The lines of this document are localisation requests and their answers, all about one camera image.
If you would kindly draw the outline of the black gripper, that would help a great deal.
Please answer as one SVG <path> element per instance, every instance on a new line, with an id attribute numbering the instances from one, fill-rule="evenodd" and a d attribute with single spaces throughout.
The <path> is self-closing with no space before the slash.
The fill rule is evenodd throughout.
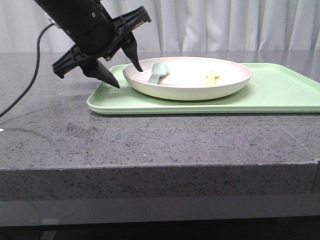
<path id="1" fill-rule="evenodd" d="M 123 50 L 136 70 L 142 72 L 132 31 L 149 22 L 151 18 L 143 6 L 111 18 L 102 6 L 93 5 L 81 22 L 65 30 L 75 45 L 52 65 L 53 72 L 64 78 L 66 73 L 80 67 L 86 77 L 119 89 L 119 82 L 99 58 L 109 61 L 118 50 Z"/>

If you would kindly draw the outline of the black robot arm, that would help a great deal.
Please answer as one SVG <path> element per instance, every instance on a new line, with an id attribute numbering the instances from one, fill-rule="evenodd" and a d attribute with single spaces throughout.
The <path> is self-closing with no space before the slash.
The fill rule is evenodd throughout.
<path id="1" fill-rule="evenodd" d="M 99 0 L 38 0 L 36 3 L 74 42 L 74 46 L 53 65 L 53 72 L 65 74 L 80 67 L 83 74 L 119 88 L 114 75 L 99 61 L 109 61 L 122 50 L 139 72 L 137 42 L 133 30 L 151 18 L 143 6 L 112 18 Z"/>

